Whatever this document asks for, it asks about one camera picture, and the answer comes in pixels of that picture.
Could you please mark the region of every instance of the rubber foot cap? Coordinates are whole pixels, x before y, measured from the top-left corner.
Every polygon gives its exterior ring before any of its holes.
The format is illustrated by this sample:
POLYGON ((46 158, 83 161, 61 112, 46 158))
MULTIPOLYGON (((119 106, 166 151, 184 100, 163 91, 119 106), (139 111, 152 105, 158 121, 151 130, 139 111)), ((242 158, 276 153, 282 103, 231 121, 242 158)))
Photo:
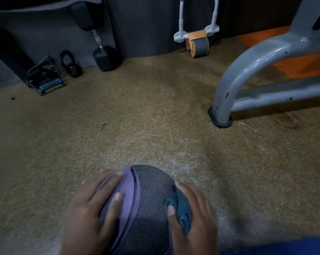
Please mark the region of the rubber foot cap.
POLYGON ((221 129, 226 129, 228 127, 231 127, 232 124, 233 124, 233 119, 232 117, 230 116, 230 118, 228 119, 228 122, 227 123, 219 123, 217 121, 217 118, 215 116, 215 114, 213 113, 213 106, 209 107, 208 109, 208 115, 209 117, 211 118, 212 120, 212 123, 214 124, 215 127, 218 127, 218 128, 221 128, 221 129))

